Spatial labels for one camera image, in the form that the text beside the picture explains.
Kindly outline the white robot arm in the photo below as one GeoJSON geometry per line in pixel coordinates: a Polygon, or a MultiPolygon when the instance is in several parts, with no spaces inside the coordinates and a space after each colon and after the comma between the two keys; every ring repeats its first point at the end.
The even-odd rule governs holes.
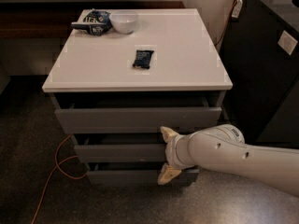
{"type": "Polygon", "coordinates": [[[166,163],[158,176],[160,185],[169,183],[185,169],[199,166],[241,175],[299,195],[298,149],[248,145],[242,132],[230,124],[191,134],[180,134],[163,126],[161,133],[166,142],[166,163]]]}

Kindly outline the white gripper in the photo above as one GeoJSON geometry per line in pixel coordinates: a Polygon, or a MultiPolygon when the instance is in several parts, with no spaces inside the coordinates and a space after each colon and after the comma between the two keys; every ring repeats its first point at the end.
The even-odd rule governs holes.
{"type": "Polygon", "coordinates": [[[178,134],[169,127],[161,126],[160,131],[166,142],[165,156],[167,162],[158,175],[158,184],[165,185],[181,174],[181,170],[195,165],[189,153],[191,135],[178,134]]]}

